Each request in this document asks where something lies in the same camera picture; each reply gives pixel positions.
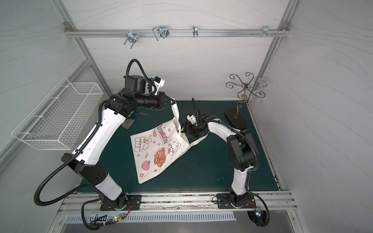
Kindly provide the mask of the white cartoon tote bag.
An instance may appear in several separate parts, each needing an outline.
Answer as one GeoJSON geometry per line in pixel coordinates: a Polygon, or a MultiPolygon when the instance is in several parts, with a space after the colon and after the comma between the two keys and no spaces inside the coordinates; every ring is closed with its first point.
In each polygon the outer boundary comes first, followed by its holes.
{"type": "Polygon", "coordinates": [[[191,147],[207,138],[203,136],[189,143],[186,135],[181,132],[176,104],[172,105],[172,111],[172,120],[130,136],[139,184],[158,176],[191,147]]]}

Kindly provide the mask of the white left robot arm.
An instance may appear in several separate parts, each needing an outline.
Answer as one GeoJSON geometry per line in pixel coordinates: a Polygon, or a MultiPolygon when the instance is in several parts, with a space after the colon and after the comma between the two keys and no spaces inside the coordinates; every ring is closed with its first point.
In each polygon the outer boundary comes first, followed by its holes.
{"type": "Polygon", "coordinates": [[[86,180],[92,189],[104,196],[116,209],[122,209],[126,203],[126,193],[112,179],[108,169],[99,163],[100,156],[116,130],[138,108],[158,111],[174,105],[176,101],[164,92],[156,95],[137,94],[124,91],[112,95],[99,109],[101,118],[98,120],[98,131],[90,134],[82,142],[81,153],[74,151],[65,153],[61,160],[73,171],[86,180]]]}

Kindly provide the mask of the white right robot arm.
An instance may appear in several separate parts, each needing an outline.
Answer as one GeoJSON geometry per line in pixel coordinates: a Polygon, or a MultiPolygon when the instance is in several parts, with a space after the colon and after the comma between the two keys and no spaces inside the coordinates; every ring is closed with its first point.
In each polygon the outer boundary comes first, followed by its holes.
{"type": "Polygon", "coordinates": [[[234,167],[233,182],[229,200],[239,207],[252,194],[249,189],[250,176],[258,168],[258,152],[251,133],[238,130],[222,122],[219,118],[206,118],[201,121],[188,120],[182,126],[187,137],[199,137],[201,133],[215,134],[227,143],[229,159],[234,167]]]}

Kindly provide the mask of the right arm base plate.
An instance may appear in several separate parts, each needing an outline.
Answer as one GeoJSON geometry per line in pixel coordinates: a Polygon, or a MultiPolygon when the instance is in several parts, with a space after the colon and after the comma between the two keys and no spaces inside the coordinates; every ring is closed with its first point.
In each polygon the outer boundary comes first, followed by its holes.
{"type": "Polygon", "coordinates": [[[254,196],[248,193],[236,195],[234,192],[218,193],[212,198],[212,202],[219,209],[247,209],[255,208],[254,196]]]}

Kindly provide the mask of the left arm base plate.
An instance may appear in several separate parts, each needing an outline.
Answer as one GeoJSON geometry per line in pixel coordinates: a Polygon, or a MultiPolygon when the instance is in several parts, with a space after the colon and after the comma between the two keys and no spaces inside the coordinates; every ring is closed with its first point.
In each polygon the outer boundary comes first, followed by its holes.
{"type": "Polygon", "coordinates": [[[100,207],[101,211],[137,211],[140,209],[141,195],[120,195],[112,201],[106,197],[103,198],[100,207]]]}

